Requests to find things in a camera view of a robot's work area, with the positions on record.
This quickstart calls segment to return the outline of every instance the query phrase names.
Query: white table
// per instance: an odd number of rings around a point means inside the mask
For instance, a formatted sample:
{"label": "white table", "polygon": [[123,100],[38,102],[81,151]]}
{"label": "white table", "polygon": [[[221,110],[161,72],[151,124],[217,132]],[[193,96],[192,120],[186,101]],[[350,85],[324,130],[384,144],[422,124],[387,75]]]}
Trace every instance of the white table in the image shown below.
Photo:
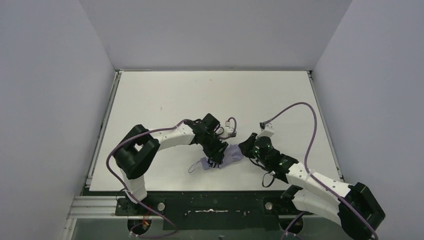
{"label": "white table", "polygon": [[[245,141],[259,133],[259,122],[270,119],[296,102],[308,102],[317,111],[318,130],[308,166],[333,179],[340,179],[335,158],[318,112],[306,71],[124,71],[121,75],[107,127],[99,149],[90,191],[118,191],[123,186],[106,168],[106,157],[137,124],[148,129],[174,126],[182,119],[202,119],[211,113],[224,123],[237,119],[237,137],[229,144]],[[296,106],[273,122],[272,137],[280,152],[303,162],[313,131],[313,118],[306,106]],[[276,180],[261,186],[264,171],[247,158],[223,169],[203,170],[200,145],[177,146],[156,154],[144,175],[148,191],[261,191],[284,190]],[[121,174],[115,159],[111,167]],[[265,177],[265,184],[270,177]]]}

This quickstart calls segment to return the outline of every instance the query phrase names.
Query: bolt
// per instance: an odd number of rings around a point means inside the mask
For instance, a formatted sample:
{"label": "bolt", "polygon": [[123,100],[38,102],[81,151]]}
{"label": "bolt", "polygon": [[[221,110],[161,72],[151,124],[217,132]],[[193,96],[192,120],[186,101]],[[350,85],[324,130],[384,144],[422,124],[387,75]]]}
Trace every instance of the bolt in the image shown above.
{"label": "bolt", "polygon": [[267,210],[272,210],[273,209],[273,204],[271,202],[267,202],[267,203],[265,203],[265,208]]}
{"label": "bolt", "polygon": [[163,211],[164,209],[165,209],[165,204],[163,204],[162,202],[157,205],[157,210]]}

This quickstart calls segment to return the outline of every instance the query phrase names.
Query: purple cable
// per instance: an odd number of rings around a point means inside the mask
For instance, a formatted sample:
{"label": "purple cable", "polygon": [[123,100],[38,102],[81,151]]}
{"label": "purple cable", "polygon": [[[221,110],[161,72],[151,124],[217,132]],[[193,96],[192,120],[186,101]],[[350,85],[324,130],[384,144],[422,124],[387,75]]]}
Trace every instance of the purple cable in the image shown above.
{"label": "purple cable", "polygon": [[[171,224],[174,228],[175,228],[175,230],[174,231],[172,231],[172,232],[169,232],[169,233],[165,233],[165,234],[161,234],[161,235],[153,235],[153,236],[143,236],[143,235],[138,235],[137,237],[140,237],[140,238],[143,238],[143,239],[158,239],[158,238],[162,238],[162,237],[167,237],[167,236],[170,236],[170,235],[173,235],[173,234],[175,234],[177,231],[178,231],[178,228],[177,228],[177,226],[171,221],[171,220],[169,220],[166,216],[164,216],[164,215],[162,215],[162,214],[160,214],[159,212],[157,212],[157,211],[155,211],[154,209],[152,209],[151,207],[149,207],[149,206],[147,206],[146,204],[144,204],[144,203],[142,203],[140,200],[138,200],[129,190],[128,190],[128,186],[125,184],[125,182],[124,182],[124,180],[122,180],[122,178],[118,175],[118,174],[116,174],[113,170],[112,170],[112,168],[111,168],[111,166],[109,165],[109,161],[111,160],[111,157],[118,151],[118,149],[120,149],[122,146],[124,146],[125,144],[127,144],[127,143],[129,143],[129,142],[131,142],[131,141],[133,141],[133,140],[135,140],[135,139],[138,139],[139,137],[142,137],[142,136],[144,136],[144,135],[147,135],[147,134],[152,134],[152,133],[156,133],[156,132],[162,132],[162,131],[169,131],[169,130],[174,130],[174,129],[176,129],[179,125],[181,125],[184,121],[186,121],[187,119],[184,119],[184,120],[181,120],[177,125],[175,125],[175,126],[173,126],[173,127],[166,127],[166,128],[158,128],[158,129],[155,129],[155,130],[150,130],[150,131],[146,131],[146,132],[143,132],[143,133],[140,133],[140,134],[138,134],[138,135],[135,135],[135,136],[132,136],[132,137],[130,137],[130,138],[128,138],[127,140],[125,140],[125,141],[123,141],[123,142],[121,142],[120,144],[118,144],[110,153],[109,153],[109,155],[107,156],[107,158],[106,158],[106,167],[107,167],[107,169],[109,170],[109,172],[113,175],[113,176],[115,176],[115,178],[117,178],[119,181],[120,181],[120,183],[123,185],[123,187],[125,188],[125,190],[126,190],[126,193],[132,198],[132,199],[134,199],[138,204],[140,204],[143,208],[145,208],[145,209],[147,209],[147,210],[149,210],[149,211],[151,211],[152,213],[154,213],[154,214],[156,214],[156,215],[158,215],[159,217],[161,217],[161,218],[163,218],[163,220],[165,220],[165,221],[167,221],[169,224]],[[132,232],[133,231],[133,229],[134,228],[136,228],[136,227],[138,227],[140,224],[137,224],[137,225],[134,225],[131,229],[130,229],[130,232]]]}
{"label": "purple cable", "polygon": [[[297,105],[306,105],[307,107],[309,107],[309,109],[312,111],[312,115],[313,115],[313,133],[312,133],[312,138],[309,142],[309,146],[307,147],[306,153],[305,153],[305,157],[304,157],[304,165],[305,165],[305,169],[306,172],[309,174],[311,171],[308,168],[308,156],[309,153],[311,151],[312,148],[312,144],[314,143],[315,140],[315,136],[317,135],[317,126],[318,126],[318,120],[317,120],[317,114],[315,113],[314,108],[307,102],[296,102],[286,108],[284,108],[281,112],[279,112],[277,115],[275,115],[273,118],[264,121],[264,124],[268,124],[270,123],[272,120],[276,119],[278,116],[280,116],[282,113],[284,113],[285,111],[291,109],[294,106]],[[340,202],[342,202],[344,205],[346,205],[347,208],[349,208],[353,214],[355,214],[355,216],[357,216],[359,218],[359,220],[361,220],[363,222],[363,224],[365,224],[365,226],[370,230],[370,232],[372,233],[372,235],[374,235],[374,240],[379,240],[379,237],[377,236],[376,231],[374,230],[374,228],[367,222],[367,220],[365,220],[361,214],[359,214],[358,211],[355,210],[355,208],[353,206],[351,206],[342,196],[340,196],[339,194],[337,194],[337,192],[333,191],[331,188],[329,188],[327,185],[325,185],[322,181],[320,181],[316,176],[314,176],[313,174],[310,175],[310,177],[312,179],[314,179],[318,184],[320,184],[321,186],[323,186],[325,188],[325,190],[329,191],[330,193],[332,193],[334,196],[336,196],[338,198],[338,200]]]}
{"label": "purple cable", "polygon": [[299,215],[297,215],[295,218],[293,218],[293,220],[291,220],[291,222],[290,222],[290,224],[288,224],[288,226],[285,228],[285,230],[284,230],[284,232],[282,233],[282,236],[281,236],[281,239],[280,240],[283,240],[283,238],[286,236],[286,234],[287,233],[290,233],[290,234],[294,234],[294,233],[291,233],[291,232],[289,232],[289,229],[293,226],[293,224],[295,224],[297,221],[298,221],[298,219],[300,219],[304,214],[305,214],[306,212],[305,211],[302,211],[301,213],[299,213]]}
{"label": "purple cable", "polygon": [[[236,128],[237,128],[237,121],[233,116],[231,116],[231,117],[228,118],[227,122],[230,121],[231,119],[234,121],[234,129],[232,130],[231,134],[234,134],[236,132]],[[229,138],[233,138],[233,136],[219,137],[219,139],[222,139],[222,140],[227,140]]]}

